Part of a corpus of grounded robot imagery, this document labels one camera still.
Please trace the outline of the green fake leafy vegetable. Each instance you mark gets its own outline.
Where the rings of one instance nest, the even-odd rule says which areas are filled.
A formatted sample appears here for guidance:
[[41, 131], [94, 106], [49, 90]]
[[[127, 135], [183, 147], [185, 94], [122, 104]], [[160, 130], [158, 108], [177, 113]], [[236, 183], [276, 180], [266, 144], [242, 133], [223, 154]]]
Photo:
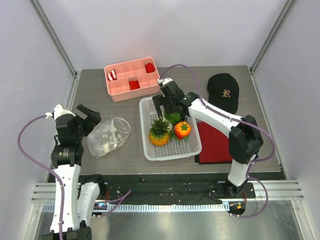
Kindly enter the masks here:
[[168, 114], [166, 113], [164, 115], [165, 119], [168, 120], [172, 125], [175, 125], [181, 121], [181, 115], [179, 113], [172, 113]]

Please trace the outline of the polka dot zip bag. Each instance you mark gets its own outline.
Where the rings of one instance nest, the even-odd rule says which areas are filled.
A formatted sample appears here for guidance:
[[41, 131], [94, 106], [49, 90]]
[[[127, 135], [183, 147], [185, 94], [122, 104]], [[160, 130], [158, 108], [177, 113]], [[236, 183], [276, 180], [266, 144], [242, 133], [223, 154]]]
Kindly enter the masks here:
[[131, 133], [130, 124], [121, 117], [100, 122], [87, 136], [88, 149], [98, 159], [124, 145]]

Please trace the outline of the red fake tomato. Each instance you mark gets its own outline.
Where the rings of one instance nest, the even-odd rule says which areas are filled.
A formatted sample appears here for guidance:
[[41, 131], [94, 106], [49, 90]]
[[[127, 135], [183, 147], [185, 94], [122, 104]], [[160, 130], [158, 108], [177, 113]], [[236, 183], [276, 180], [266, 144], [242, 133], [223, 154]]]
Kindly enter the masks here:
[[191, 130], [191, 126], [186, 121], [180, 121], [174, 126], [174, 134], [178, 137], [178, 139], [187, 137]]

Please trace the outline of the white plastic basket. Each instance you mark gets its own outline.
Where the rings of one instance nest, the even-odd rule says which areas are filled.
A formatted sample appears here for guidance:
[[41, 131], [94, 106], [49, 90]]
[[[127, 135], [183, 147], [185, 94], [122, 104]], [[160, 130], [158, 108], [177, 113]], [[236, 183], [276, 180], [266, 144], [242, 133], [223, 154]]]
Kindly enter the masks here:
[[139, 114], [144, 156], [149, 161], [188, 158], [198, 155], [202, 151], [201, 139], [195, 118], [186, 118], [187, 123], [191, 126], [190, 134], [186, 140], [172, 138], [163, 146], [155, 146], [149, 141], [149, 130], [154, 120], [158, 117], [151, 97], [145, 97], [140, 100]]

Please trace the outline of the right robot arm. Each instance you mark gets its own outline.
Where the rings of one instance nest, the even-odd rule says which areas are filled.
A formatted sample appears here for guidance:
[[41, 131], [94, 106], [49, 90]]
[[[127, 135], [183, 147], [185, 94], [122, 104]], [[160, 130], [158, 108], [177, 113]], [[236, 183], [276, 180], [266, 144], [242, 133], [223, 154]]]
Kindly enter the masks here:
[[197, 94], [185, 94], [171, 78], [158, 79], [161, 94], [153, 96], [159, 117], [179, 113], [191, 117], [220, 131], [228, 138], [228, 151], [232, 157], [225, 190], [228, 196], [236, 198], [243, 193], [248, 181], [250, 164], [257, 158], [263, 145], [260, 132], [256, 129], [254, 117], [230, 114], [208, 103]]

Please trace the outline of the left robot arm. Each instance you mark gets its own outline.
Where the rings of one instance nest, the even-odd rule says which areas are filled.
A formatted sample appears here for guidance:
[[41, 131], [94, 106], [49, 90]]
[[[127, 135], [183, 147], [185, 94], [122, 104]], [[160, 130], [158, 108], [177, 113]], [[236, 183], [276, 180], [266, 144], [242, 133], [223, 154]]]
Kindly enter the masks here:
[[79, 183], [83, 139], [101, 122], [101, 114], [82, 104], [77, 109], [85, 118], [58, 104], [52, 113], [57, 134], [51, 153], [52, 175], [56, 178], [54, 215], [43, 240], [90, 240], [90, 222], [96, 200], [107, 192], [100, 174], [88, 175]]

